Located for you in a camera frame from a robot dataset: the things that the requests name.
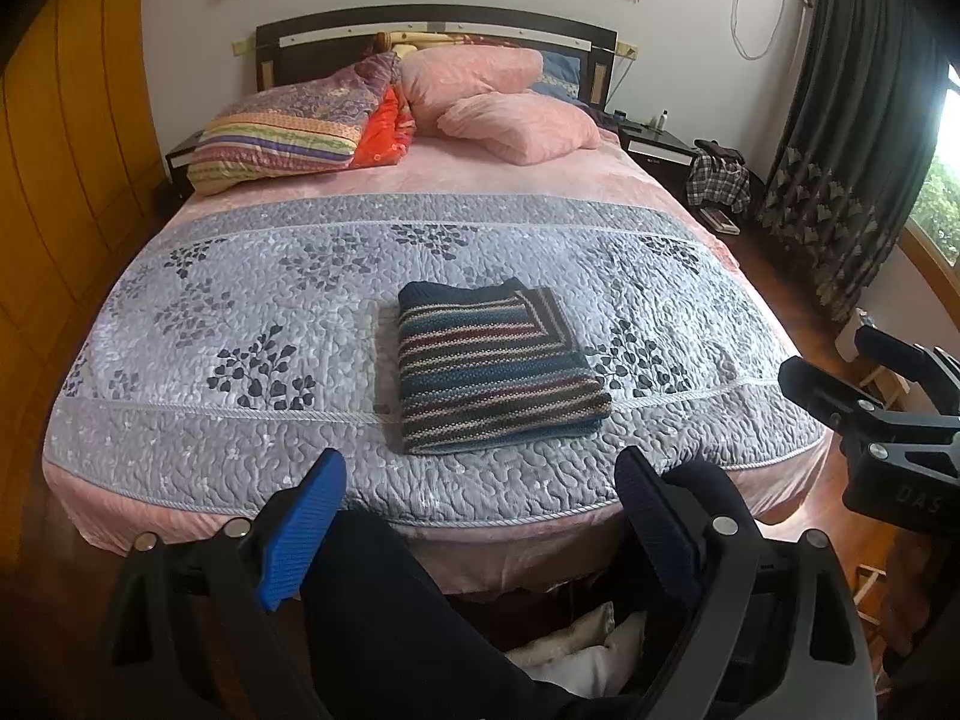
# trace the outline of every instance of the metal screw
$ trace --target metal screw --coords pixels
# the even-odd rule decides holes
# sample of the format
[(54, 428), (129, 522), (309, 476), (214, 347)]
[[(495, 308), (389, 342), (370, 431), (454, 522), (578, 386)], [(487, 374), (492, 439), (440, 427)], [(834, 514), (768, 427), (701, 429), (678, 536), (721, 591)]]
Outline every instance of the metal screw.
[(713, 529), (721, 536), (736, 536), (736, 532), (739, 530), (736, 519), (730, 519), (729, 517), (714, 517)]
[(137, 552), (150, 552), (155, 546), (157, 546), (156, 533), (141, 533), (133, 540), (133, 549)]
[(830, 539), (827, 538), (827, 534), (815, 528), (806, 532), (806, 540), (810, 546), (814, 546), (817, 549), (824, 549), (830, 546)]
[(224, 533), (230, 538), (243, 538), (250, 532), (250, 521), (246, 517), (235, 517), (224, 525)]

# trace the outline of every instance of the plaid cloth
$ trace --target plaid cloth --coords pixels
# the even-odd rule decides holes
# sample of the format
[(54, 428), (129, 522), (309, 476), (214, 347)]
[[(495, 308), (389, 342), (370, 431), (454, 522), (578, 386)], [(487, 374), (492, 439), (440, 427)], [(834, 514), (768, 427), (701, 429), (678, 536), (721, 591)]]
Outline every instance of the plaid cloth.
[(717, 159), (698, 148), (686, 180), (686, 202), (690, 206), (720, 203), (739, 214), (750, 202), (750, 170), (736, 161)]
[(416, 281), (398, 302), (407, 452), (588, 436), (610, 416), (611, 396), (549, 289), (517, 279), (478, 290)]

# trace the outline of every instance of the cable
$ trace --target cable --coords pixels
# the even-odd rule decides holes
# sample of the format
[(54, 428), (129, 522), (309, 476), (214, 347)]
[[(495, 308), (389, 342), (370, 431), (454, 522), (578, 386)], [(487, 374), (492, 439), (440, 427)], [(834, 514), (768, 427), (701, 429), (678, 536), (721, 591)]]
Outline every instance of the cable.
[[(625, 78), (627, 77), (627, 73), (630, 73), (630, 69), (632, 68), (632, 66), (634, 66), (634, 62), (637, 61), (637, 60), (634, 60), (634, 59), (629, 59), (629, 60), (627, 60), (626, 57), (623, 57), (623, 61), (624, 61), (624, 62), (628, 62), (628, 61), (629, 61), (630, 64), (628, 64), (628, 65), (627, 65), (627, 69), (626, 69), (625, 71), (623, 71), (623, 74), (622, 74), (622, 76), (620, 77), (620, 80), (618, 80), (618, 81), (616, 82), (616, 86), (613, 87), (613, 91), (607, 95), (607, 105), (610, 104), (610, 101), (613, 99), (613, 95), (616, 94), (616, 90), (620, 88), (620, 84), (623, 83), (623, 79), (625, 79)], [(610, 78), (613, 79), (613, 67), (611, 67), (611, 69), (610, 69)]]
[(733, 0), (733, 5), (730, 10), (730, 33), (733, 36), (733, 45), (736, 46), (736, 52), (738, 55), (742, 56), (748, 62), (755, 62), (758, 59), (762, 59), (770, 52), (771, 47), (774, 45), (774, 38), (776, 37), (776, 30), (779, 29), (779, 23), (784, 18), (784, 9), (786, 8), (786, 0), (781, 0), (781, 12), (776, 16), (776, 23), (774, 24), (774, 31), (770, 34), (770, 42), (767, 44), (766, 49), (763, 50), (761, 55), (750, 56), (747, 53), (747, 50), (744, 49), (743, 44), (740, 42), (740, 39), (736, 36), (736, 24), (737, 24), (737, 11), (740, 7), (740, 0)]

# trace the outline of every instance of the window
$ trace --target window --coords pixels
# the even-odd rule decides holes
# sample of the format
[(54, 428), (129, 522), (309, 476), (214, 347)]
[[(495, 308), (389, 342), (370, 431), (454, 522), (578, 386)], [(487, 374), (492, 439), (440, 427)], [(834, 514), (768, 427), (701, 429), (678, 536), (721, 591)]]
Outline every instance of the window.
[(937, 151), (910, 218), (935, 250), (958, 272), (960, 258), (960, 76), (949, 69), (950, 86), (940, 120)]

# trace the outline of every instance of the white wall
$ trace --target white wall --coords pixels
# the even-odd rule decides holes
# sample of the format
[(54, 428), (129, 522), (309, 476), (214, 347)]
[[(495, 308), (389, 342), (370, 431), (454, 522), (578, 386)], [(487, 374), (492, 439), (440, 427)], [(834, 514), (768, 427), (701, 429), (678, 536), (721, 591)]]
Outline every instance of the white wall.
[[(345, 7), (402, 2), (496, 5), (615, 29), (640, 59), (611, 101), (635, 119), (662, 109), (688, 143), (714, 138), (740, 148), (766, 176), (793, 95), (789, 76), (800, 0), (787, 0), (769, 55), (740, 58), (730, 34), (731, 0), (143, 0), (144, 61), (160, 147), (168, 151), (232, 100), (256, 90), (253, 55), (230, 42), (261, 23)], [(781, 0), (740, 0), (747, 51), (767, 44)]]
[[(894, 247), (858, 305), (884, 332), (908, 343), (939, 346), (960, 359), (960, 330), (899, 247)], [(933, 410), (920, 388), (911, 389), (907, 400), (911, 409)]]

